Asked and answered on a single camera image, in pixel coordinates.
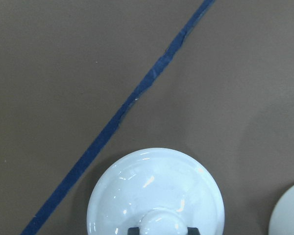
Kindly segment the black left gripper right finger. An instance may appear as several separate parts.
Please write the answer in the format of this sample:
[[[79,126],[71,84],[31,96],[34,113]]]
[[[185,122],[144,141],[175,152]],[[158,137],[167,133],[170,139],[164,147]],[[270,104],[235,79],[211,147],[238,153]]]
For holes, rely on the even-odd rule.
[[[188,230],[187,235],[200,235],[198,228],[188,227],[187,230]]]

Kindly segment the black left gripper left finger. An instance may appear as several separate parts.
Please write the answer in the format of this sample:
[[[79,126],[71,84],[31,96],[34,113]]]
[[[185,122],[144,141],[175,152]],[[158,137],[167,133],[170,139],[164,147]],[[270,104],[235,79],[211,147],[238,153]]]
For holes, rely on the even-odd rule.
[[[132,227],[127,230],[127,235],[139,235],[140,229],[139,227]]]

